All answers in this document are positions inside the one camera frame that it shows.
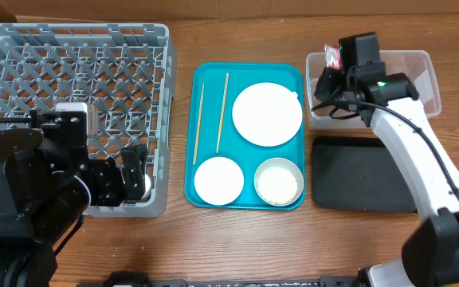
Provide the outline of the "red snack wrapper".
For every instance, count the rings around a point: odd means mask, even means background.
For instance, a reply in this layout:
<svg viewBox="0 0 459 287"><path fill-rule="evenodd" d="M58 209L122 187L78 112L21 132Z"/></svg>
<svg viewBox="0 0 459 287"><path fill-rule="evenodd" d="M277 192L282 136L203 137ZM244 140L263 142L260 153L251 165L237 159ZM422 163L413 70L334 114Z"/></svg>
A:
<svg viewBox="0 0 459 287"><path fill-rule="evenodd" d="M326 66L330 69L340 71L341 70L340 47L338 45L325 45L324 54L325 54Z"/></svg>

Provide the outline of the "white cup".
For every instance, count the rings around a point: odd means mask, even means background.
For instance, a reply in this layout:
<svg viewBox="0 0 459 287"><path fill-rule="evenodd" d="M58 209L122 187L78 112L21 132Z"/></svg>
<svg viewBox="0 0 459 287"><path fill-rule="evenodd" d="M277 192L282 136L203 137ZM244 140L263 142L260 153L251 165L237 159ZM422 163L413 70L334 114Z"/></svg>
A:
<svg viewBox="0 0 459 287"><path fill-rule="evenodd" d="M143 189L144 193L141 199L148 200L151 196L151 178L148 174L143 175Z"/></svg>

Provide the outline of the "small white plate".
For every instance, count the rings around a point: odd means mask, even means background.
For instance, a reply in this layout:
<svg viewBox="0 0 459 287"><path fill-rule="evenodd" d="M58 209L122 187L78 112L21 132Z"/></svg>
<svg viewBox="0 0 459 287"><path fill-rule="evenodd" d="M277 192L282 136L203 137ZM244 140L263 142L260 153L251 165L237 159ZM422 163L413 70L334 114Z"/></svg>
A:
<svg viewBox="0 0 459 287"><path fill-rule="evenodd" d="M204 161L194 175L196 193L213 206L224 206L236 200L244 182L244 174L238 164L221 156Z"/></svg>

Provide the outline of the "wooden chopstick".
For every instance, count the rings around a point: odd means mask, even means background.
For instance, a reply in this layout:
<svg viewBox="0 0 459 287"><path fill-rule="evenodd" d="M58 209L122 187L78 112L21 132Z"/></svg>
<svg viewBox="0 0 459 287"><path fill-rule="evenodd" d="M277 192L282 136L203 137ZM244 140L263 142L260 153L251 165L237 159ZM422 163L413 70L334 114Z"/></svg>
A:
<svg viewBox="0 0 459 287"><path fill-rule="evenodd" d="M202 83L202 91L201 91L201 96L200 96L200 101L199 101L199 106L198 106L198 120L197 120L197 129L196 129L196 136L195 136L195 143L194 143L193 166L196 165L197 158L198 158L198 146L199 146L199 136L200 136L200 131L201 131L204 93L205 93L205 83Z"/></svg>
<svg viewBox="0 0 459 287"><path fill-rule="evenodd" d="M222 128L223 128L223 122L224 122L224 116L225 116L226 95L227 95L227 90L228 90L228 85L229 85L229 77L230 77L229 73L226 73L225 85L224 85L223 97L222 97L222 107L221 107L220 120L219 120L219 126L218 126L216 153L219 153L220 143L221 143L221 138L222 138Z"/></svg>

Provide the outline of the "grey bowl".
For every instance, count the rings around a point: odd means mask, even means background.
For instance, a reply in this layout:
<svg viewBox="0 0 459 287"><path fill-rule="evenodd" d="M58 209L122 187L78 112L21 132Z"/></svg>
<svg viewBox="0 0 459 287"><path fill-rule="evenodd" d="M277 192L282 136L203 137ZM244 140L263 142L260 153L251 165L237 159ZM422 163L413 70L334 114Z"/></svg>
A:
<svg viewBox="0 0 459 287"><path fill-rule="evenodd" d="M258 169L256 170L255 175L254 175L254 188L255 188L258 196L265 202L265 200L260 196L260 194L257 191L257 188L258 188L258 183L257 182L258 182L258 178L260 177L262 172L265 171L266 169L270 168L270 167L282 167L282 168L292 172L293 175L295 176L296 181L297 181L297 193L296 193L295 198L291 202L289 202L288 204L282 205L282 206L277 206L277 207L283 207L283 206L288 206L290 204L293 204L302 195L302 193L304 191L304 177L302 175L301 170L298 168L298 166L295 165L295 163L293 163L292 161L290 161L288 159L285 159L285 158L267 159L266 161L264 161L258 167Z"/></svg>

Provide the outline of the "white rice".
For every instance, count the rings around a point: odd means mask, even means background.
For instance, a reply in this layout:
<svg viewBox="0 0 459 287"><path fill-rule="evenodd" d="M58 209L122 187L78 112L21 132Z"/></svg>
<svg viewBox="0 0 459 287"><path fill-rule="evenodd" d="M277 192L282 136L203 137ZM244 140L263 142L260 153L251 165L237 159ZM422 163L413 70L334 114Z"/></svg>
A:
<svg viewBox="0 0 459 287"><path fill-rule="evenodd" d="M270 167L258 178L257 191L268 203L275 206L286 205L297 193L297 181L292 172L282 167Z"/></svg>

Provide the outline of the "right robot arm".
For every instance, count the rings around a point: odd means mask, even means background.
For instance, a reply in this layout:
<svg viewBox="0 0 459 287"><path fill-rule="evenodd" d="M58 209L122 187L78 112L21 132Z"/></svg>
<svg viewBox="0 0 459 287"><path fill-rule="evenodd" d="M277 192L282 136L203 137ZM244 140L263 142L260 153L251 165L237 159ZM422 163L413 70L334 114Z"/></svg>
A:
<svg viewBox="0 0 459 287"><path fill-rule="evenodd" d="M341 38L325 48L313 93L360 118L392 155L421 225L396 261L361 269L354 286L440 286L459 282L459 171L430 127L418 90L405 73L388 74L376 33Z"/></svg>

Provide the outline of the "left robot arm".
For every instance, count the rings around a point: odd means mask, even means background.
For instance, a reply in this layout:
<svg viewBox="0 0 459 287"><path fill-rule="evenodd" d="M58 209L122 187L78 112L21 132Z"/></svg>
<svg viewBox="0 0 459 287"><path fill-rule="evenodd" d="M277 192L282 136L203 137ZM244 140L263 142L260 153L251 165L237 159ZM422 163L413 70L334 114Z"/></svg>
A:
<svg viewBox="0 0 459 287"><path fill-rule="evenodd" d="M146 146L123 148L120 162L90 159L89 122L33 111L0 131L0 286L47 286L89 206L144 196Z"/></svg>

